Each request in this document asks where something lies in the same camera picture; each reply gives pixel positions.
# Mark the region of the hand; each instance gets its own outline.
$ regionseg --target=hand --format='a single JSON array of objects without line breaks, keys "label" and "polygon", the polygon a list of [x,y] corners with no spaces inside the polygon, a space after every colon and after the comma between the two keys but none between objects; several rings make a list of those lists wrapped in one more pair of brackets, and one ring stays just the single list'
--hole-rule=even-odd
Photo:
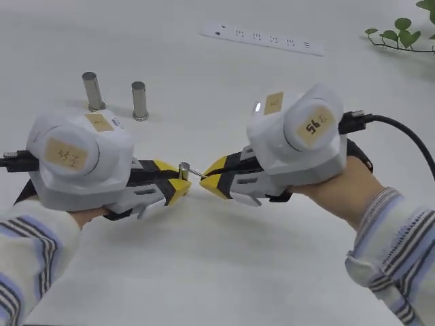
[{"label": "hand", "polygon": [[[27,200],[39,200],[38,196],[31,196]],[[79,228],[82,229],[84,225],[92,221],[95,217],[106,215],[109,211],[103,207],[99,209],[88,209],[86,211],[68,212],[70,216],[77,222]]]},{"label": "hand", "polygon": [[344,219],[356,231],[366,207],[385,188],[357,158],[347,158],[341,175],[315,185],[292,186],[290,191],[304,194],[323,209]]}]

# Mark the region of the tape label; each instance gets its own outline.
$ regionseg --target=tape label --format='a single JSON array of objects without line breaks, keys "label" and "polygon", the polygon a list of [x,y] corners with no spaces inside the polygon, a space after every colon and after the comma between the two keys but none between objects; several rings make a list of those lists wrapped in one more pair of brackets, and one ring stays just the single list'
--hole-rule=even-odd
[{"label": "tape label", "polygon": [[335,125],[332,112],[324,106],[318,107],[297,130],[307,146],[312,146],[328,129]]},{"label": "tape label", "polygon": [[47,162],[62,166],[63,168],[81,171],[88,158],[88,152],[58,139],[50,138],[48,139],[44,158]]},{"label": "tape label", "polygon": [[114,127],[104,118],[104,115],[89,113],[85,116],[97,132],[114,131]]},{"label": "tape label", "polygon": [[280,112],[283,108],[284,92],[270,94],[266,98],[264,115]]}]

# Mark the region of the striped shirt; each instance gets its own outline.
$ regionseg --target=striped shirt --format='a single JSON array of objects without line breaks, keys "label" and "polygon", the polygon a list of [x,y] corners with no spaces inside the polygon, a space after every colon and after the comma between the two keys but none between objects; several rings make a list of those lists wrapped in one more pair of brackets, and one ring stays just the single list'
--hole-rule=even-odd
[{"label": "striped shirt", "polygon": [[346,268],[404,325],[435,325],[435,211],[387,188],[367,207]]},{"label": "striped shirt", "polygon": [[[404,325],[435,325],[435,211],[387,188],[367,207],[346,268]],[[0,326],[21,325],[66,270],[80,229],[25,200],[0,218]]]}]

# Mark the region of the metal cylinder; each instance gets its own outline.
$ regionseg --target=metal cylinder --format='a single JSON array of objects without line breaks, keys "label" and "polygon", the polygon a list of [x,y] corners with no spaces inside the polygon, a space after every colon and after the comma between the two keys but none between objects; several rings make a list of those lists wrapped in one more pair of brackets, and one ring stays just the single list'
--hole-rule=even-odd
[{"label": "metal cylinder", "polygon": [[145,84],[142,81],[135,81],[131,84],[131,90],[133,92],[133,118],[137,121],[148,119]]},{"label": "metal cylinder", "polygon": [[98,86],[97,75],[92,72],[87,72],[82,75],[84,89],[88,95],[89,110],[95,112],[106,108],[106,104],[101,98],[100,88]]},{"label": "metal cylinder", "polygon": [[187,162],[181,162],[178,166],[179,179],[188,180],[189,179],[190,164]]}]

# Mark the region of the power strip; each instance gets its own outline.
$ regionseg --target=power strip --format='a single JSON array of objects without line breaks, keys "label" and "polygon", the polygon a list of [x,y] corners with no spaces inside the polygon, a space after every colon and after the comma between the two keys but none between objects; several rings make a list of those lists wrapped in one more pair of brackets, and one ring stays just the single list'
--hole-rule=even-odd
[{"label": "power strip", "polygon": [[230,26],[225,23],[208,22],[200,34],[207,37],[215,37],[216,39],[226,39],[227,41],[266,46],[268,48],[291,52],[300,52],[315,56],[324,55],[322,45],[312,43],[303,38],[288,37],[261,31],[251,31]]}]

